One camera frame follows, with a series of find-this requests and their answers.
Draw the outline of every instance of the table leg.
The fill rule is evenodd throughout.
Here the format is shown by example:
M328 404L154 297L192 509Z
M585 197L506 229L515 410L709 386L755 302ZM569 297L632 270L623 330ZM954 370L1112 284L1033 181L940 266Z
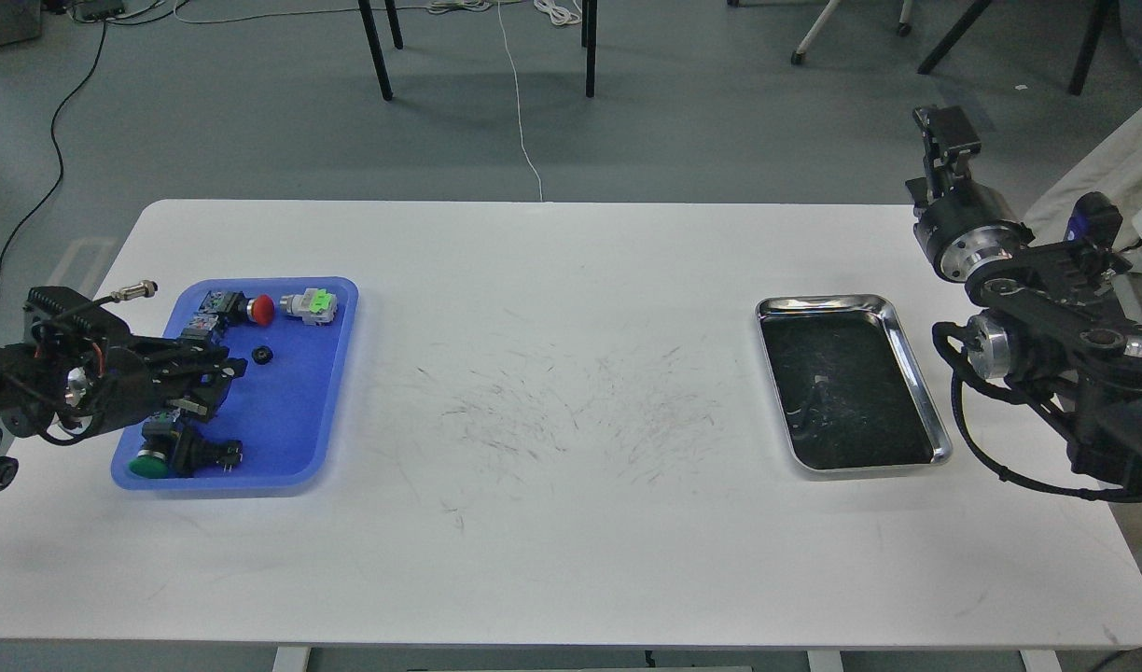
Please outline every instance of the table leg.
M809 650L807 670L811 672L844 672L838 650Z
M584 13L588 14L588 97L596 95L596 0L584 0Z
M1089 65L1093 63L1093 55L1097 49L1097 38L1101 38L1101 27L1105 23L1105 14L1112 5L1113 0L1097 0L1094 3L1093 13L1089 14L1089 27L1086 29L1086 38L1081 42L1081 51L1078 51L1078 64L1073 67L1073 80L1069 82L1070 94L1081 95L1081 89L1086 86L1086 75L1089 74Z
M1022 650L1019 656L1027 672L1061 672L1061 659L1054 650Z
M385 0L385 11L388 13L388 30L393 33L393 47L404 49L401 42L401 22L396 21L396 0Z
M376 21L371 17L370 0L359 0L359 5L363 31L368 34L368 48L371 49L371 64L376 67L376 81L380 82L380 95L384 95L385 101L392 101L393 89L388 86L388 69L385 67L385 55L380 51L380 38L376 35Z
M924 63L920 64L918 73L927 74L932 72L932 70L941 62L941 58L946 57L948 50L951 49L951 46L960 39L962 34L965 34L968 26L973 25L976 17L980 17L981 13L984 13L986 8L989 8L989 6L990 0L973 0L973 3L968 6L968 9L965 9L965 13L962 14L962 17L956 19L956 24L951 26L948 34L943 35L941 43L938 43L936 48L928 54L928 57L924 58Z
M276 647L273 672L306 672L309 647Z

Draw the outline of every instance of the floor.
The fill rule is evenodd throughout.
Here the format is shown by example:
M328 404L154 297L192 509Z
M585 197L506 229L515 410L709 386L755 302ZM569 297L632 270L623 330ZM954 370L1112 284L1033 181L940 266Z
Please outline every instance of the floor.
M579 26L554 27L528 2L499 17L403 11L405 50L386 55L392 103L380 101L354 13L111 27L97 73L59 119L64 183L8 250L0 344L18 338L26 288L58 282L93 293L140 210L161 199L537 200L498 21L516 59L525 147L550 201L904 202L904 179L920 174L910 111L938 103L965 107L984 144L976 178L1023 213L1142 105L1117 17L1081 97L1064 93L1087 3L995 2L932 77L916 65L964 2L917 5L909 38L894 34L895 2L841 6L806 64L793 67L789 54L817 2L605 2L595 99L584 97ZM317 7L195 0L179 14ZM0 48L0 247L56 177L50 115L85 77L99 30L46 16L39 41ZM380 32L387 38L384 14ZM1119 515L1137 536L1142 513ZM1061 659L1076 671L1101 656ZM656 659L806 669L804 654L656 651ZM0 670L247 671L272 662L270 647L0 642ZM315 651L309 669L643 664L642 651L336 648ZM846 654L844 664L1022 667L1006 651ZM1142 651L1107 670L1142 670Z

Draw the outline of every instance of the stainless steel tray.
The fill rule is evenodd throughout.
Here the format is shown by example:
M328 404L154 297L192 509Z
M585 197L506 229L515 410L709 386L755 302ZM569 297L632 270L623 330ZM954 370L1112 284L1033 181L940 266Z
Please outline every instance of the stainless steel tray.
M849 473L946 462L951 442L886 298L766 298L757 320L804 469Z

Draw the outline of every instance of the metal connector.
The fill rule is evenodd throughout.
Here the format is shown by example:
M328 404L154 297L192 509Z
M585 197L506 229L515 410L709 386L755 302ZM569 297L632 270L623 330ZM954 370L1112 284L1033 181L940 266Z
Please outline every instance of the metal connector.
M152 297L153 294L156 294L156 283L151 280L140 280L136 285L115 289L114 293L111 293L111 297L115 302L130 302L131 298Z

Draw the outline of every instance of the blue plastic tray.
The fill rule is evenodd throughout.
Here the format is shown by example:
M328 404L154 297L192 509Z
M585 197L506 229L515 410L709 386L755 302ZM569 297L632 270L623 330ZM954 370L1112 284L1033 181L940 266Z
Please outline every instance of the blue plastic tray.
M278 307L276 319L268 327L238 325L222 339L231 349L231 357L248 360L248 371L231 383L216 418L196 426L211 441L242 441L242 463L230 472L218 466L201 469L191 478L140 478L127 467L144 443L140 426L132 425L123 430L111 459L111 477L120 488L260 490L297 486L319 471L327 459L331 418L360 295L353 282L345 278L204 280L177 298L164 336L180 335L209 290L244 293L249 297L267 294L278 303L282 295L300 294L308 287L321 287L338 297L335 322L303 323L287 318ZM252 362L251 352L257 345L272 349L273 361L264 366Z

